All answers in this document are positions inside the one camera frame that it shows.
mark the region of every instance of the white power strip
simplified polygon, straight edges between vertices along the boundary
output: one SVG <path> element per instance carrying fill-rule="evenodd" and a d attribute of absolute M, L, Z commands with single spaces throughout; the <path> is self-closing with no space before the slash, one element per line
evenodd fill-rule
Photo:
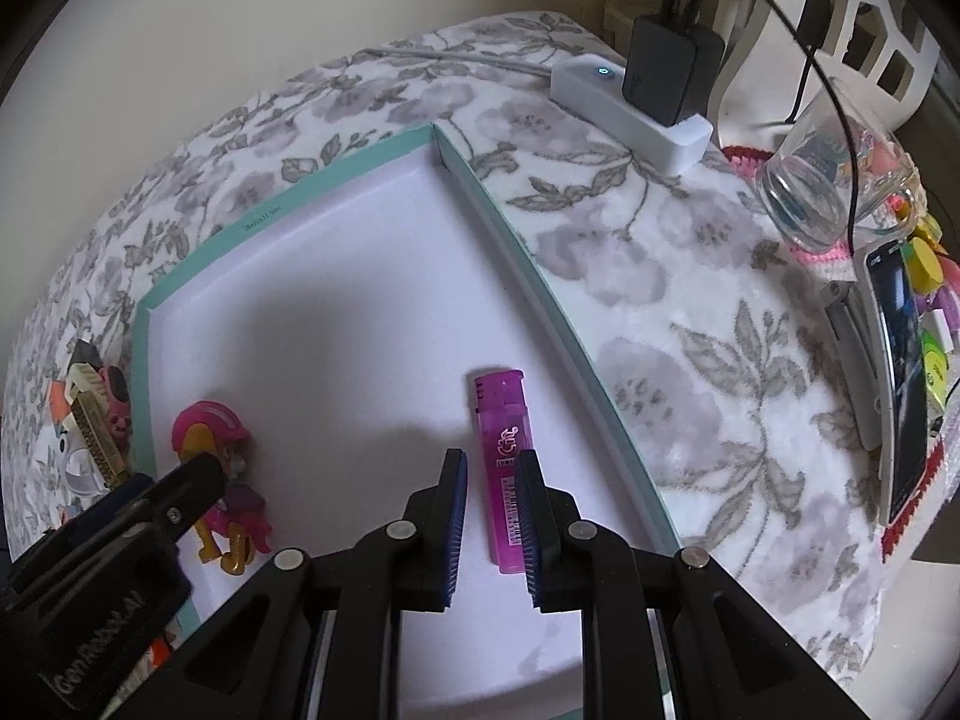
<path fill-rule="evenodd" d="M 691 116 L 673 127 L 657 124 L 624 100 L 623 68 L 595 53 L 558 62 L 550 98 L 623 143 L 663 175 L 679 175 L 707 150 L 713 124 Z"/>

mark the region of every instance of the tablecloth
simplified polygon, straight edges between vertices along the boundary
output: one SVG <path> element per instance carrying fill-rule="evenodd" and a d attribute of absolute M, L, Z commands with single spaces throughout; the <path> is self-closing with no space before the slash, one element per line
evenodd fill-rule
<path fill-rule="evenodd" d="M 542 65 L 584 50 L 617 60 L 558 13 L 391 45 Z M 461 60 L 358 52 L 304 71 L 203 129 L 103 215 L 13 348 L 0 435 L 11 552 L 68 502 L 45 391 L 75 338 L 126 368 L 136 304 L 176 262 L 304 175 L 429 119 L 541 268 L 685 541 L 851 680 L 885 581 L 877 485 L 808 275 L 717 151 L 680 178 L 658 175 L 551 103 L 546 79 Z"/>

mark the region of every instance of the wall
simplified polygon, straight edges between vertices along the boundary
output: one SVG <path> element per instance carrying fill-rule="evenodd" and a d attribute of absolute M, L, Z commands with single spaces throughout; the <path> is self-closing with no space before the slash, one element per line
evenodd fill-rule
<path fill-rule="evenodd" d="M 598 31 L 603 0 L 70 1 L 0 107 L 0 382 L 59 263 L 185 136 L 318 61 L 522 8 Z"/>

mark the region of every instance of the barcode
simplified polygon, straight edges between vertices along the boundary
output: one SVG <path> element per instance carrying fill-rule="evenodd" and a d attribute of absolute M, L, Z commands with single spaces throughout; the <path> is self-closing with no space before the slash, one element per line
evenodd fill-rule
<path fill-rule="evenodd" d="M 503 490 L 503 509 L 507 512 L 507 541 L 510 546 L 521 546 L 520 515 L 517 513 L 517 489 L 514 487 L 514 477 L 505 476 L 500 480 Z"/>

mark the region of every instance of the glass mug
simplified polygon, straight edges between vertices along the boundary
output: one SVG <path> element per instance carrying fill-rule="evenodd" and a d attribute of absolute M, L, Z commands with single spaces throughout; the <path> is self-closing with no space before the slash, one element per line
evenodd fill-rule
<path fill-rule="evenodd" d="M 913 162 L 893 134 L 866 105 L 854 106 L 836 79 L 834 91 L 853 132 L 859 166 L 856 237 L 870 239 L 917 221 Z M 833 103 L 823 89 L 811 100 L 776 153 L 757 171 L 760 202 L 787 240 L 812 254 L 824 254 L 846 239 L 850 215 L 851 164 L 847 139 Z M 898 218 L 885 202 L 900 194 L 910 213 Z"/>

